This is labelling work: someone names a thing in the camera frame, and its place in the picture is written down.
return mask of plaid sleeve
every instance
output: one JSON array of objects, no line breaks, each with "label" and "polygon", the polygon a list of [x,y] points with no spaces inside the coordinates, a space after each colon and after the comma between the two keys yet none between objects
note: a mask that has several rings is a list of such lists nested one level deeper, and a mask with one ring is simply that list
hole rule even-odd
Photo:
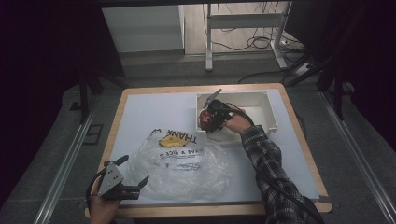
[{"label": "plaid sleeve", "polygon": [[[254,168],[303,203],[304,197],[281,167],[282,155],[279,146],[268,139],[262,127],[254,126],[244,130],[241,138]],[[256,181],[265,203],[266,223],[305,223],[304,210],[276,189],[269,187],[259,175],[256,175]]]}]

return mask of white plastic container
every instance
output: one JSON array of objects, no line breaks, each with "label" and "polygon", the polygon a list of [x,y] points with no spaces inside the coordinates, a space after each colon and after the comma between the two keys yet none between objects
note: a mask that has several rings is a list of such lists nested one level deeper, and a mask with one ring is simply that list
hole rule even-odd
[{"label": "white plastic container", "polygon": [[[196,109],[196,130],[202,136],[219,142],[222,145],[235,145],[241,144],[239,134],[233,133],[227,128],[222,130],[215,130],[213,133],[203,131],[199,123],[199,115],[204,110],[206,99],[211,95],[197,94],[197,109]],[[260,92],[222,92],[216,99],[223,103],[231,103],[241,109],[253,120],[254,124],[261,125],[266,134],[274,133],[277,131],[278,126],[276,117],[271,106],[270,98],[266,91]]]}]

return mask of person's arm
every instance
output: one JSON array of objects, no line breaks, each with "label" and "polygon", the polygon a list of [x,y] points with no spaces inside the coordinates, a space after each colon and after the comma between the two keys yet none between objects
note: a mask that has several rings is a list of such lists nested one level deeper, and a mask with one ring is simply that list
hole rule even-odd
[{"label": "person's arm", "polygon": [[281,167],[282,155],[279,147],[268,139],[262,127],[251,126],[246,119],[238,115],[234,115],[222,126],[241,135],[247,156],[257,172],[256,181],[266,209],[266,223],[305,223],[306,212],[270,187],[262,178],[263,175],[298,201],[304,202],[304,197]]},{"label": "person's arm", "polygon": [[98,181],[95,182],[91,195],[90,224],[109,224],[113,221],[120,206],[120,200],[106,200],[97,195]]}]

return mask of wooden board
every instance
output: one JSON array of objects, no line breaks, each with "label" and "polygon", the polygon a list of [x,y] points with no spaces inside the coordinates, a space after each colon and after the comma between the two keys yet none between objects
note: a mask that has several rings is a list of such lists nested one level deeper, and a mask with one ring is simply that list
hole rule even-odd
[{"label": "wooden board", "polygon": [[[124,111],[124,107],[128,95],[133,94],[150,94],[150,93],[175,93],[175,92],[203,92],[216,91],[223,89],[224,91],[249,91],[249,90],[268,90],[278,89],[283,103],[288,111],[290,120],[297,138],[303,150],[308,167],[314,177],[315,184],[318,188],[320,198],[327,199],[328,193],[323,185],[318,168],[309,150],[308,144],[304,139],[303,132],[299,122],[293,112],[289,97],[281,84],[247,84],[247,85],[214,85],[214,86],[189,86],[189,87],[163,87],[163,88],[142,88],[125,90],[120,98],[120,104],[117,109],[113,125],[107,139],[105,151],[100,164],[109,160],[112,148],[115,143],[117,131],[120,127],[120,121]],[[326,213],[332,211],[331,202],[314,202],[319,212]],[[265,214],[262,204],[238,204],[238,205],[199,205],[199,206],[121,206],[117,217],[197,217],[197,216],[225,216],[225,215],[259,215]]]}]

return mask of red object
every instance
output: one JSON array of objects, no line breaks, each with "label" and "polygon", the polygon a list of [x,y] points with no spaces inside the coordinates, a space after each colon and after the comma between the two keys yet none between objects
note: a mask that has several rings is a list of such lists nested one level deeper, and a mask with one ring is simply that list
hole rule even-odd
[{"label": "red object", "polygon": [[209,114],[206,110],[203,110],[199,115],[199,122],[201,125],[201,129],[205,129],[205,127],[210,126],[213,120],[213,115]]}]

